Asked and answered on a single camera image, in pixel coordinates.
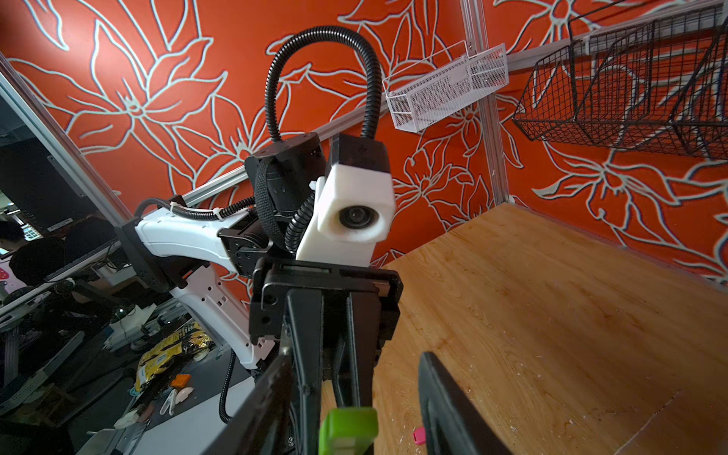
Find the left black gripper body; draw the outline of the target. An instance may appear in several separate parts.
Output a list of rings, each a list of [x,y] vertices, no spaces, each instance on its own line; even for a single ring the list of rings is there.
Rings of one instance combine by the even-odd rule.
[[[326,349],[336,347],[339,334],[345,329],[347,299],[355,292],[372,293],[381,303],[375,360],[379,360],[386,342],[394,336],[404,284],[393,270],[263,257],[252,269],[250,279],[248,333],[254,342],[281,339],[286,298],[294,290],[322,294]]]

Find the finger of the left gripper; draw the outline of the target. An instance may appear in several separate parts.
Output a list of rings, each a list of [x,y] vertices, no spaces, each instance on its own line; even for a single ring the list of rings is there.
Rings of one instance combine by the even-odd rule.
[[[322,292],[294,289],[288,292],[286,304],[286,329],[291,336],[295,372],[292,426],[297,453],[318,454],[322,405]]]
[[[373,369],[377,355],[381,303],[373,293],[351,293],[345,328],[333,362],[333,390],[339,408],[373,406]]]

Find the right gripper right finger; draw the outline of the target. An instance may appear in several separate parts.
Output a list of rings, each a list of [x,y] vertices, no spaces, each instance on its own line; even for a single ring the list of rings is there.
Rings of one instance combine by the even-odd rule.
[[[433,352],[420,358],[418,392],[428,454],[510,452]]]

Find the pink usb drive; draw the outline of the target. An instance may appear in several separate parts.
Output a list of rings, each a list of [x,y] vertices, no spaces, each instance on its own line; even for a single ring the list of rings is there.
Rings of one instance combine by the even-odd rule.
[[[418,427],[413,431],[413,442],[417,446],[423,446],[427,443],[427,432],[424,427]]]

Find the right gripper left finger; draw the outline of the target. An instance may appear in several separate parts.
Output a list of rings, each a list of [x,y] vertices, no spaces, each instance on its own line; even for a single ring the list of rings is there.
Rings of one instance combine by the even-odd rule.
[[[293,382],[292,350],[286,348],[205,452],[210,455],[292,454]]]

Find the green usb drive front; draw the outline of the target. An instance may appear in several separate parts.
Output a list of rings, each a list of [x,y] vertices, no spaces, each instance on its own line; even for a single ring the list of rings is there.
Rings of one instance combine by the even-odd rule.
[[[378,435],[377,410],[371,407],[332,409],[320,426],[318,455],[373,454]]]

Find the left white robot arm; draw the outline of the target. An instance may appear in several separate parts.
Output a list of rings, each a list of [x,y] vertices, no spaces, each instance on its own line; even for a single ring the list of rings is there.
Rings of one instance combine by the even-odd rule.
[[[284,138],[277,117],[284,66],[298,51],[350,47],[366,76],[356,136],[323,149],[315,133]],[[370,454],[377,437],[373,371],[394,335],[403,291],[371,265],[394,221],[390,159],[375,135],[377,53],[359,33],[317,26],[275,53],[265,82],[269,146],[250,155],[250,198],[221,209],[149,198],[118,228],[147,286],[178,299],[256,385],[224,414],[212,454]]]

